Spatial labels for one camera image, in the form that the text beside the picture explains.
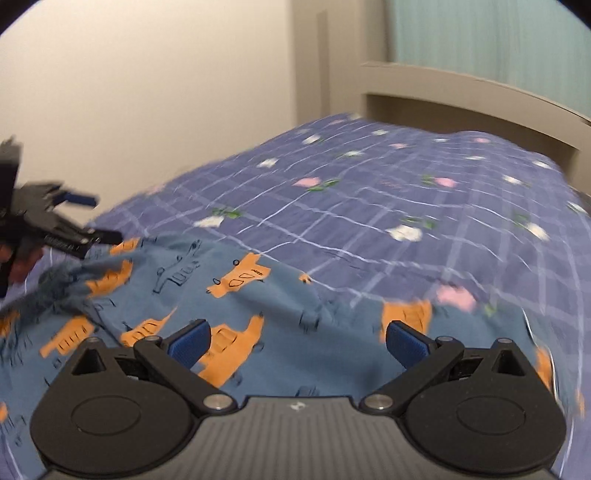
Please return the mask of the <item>left hand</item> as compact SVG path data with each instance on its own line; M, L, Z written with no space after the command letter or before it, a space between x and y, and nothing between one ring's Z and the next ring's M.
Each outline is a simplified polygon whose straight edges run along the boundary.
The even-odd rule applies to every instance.
M41 260L44 255L42 247L37 247L30 251L27 256L18 257L12 263L10 275L8 276L8 283L22 284L35 265ZM12 256L12 250L8 245L1 245L0 262L2 265L7 264Z

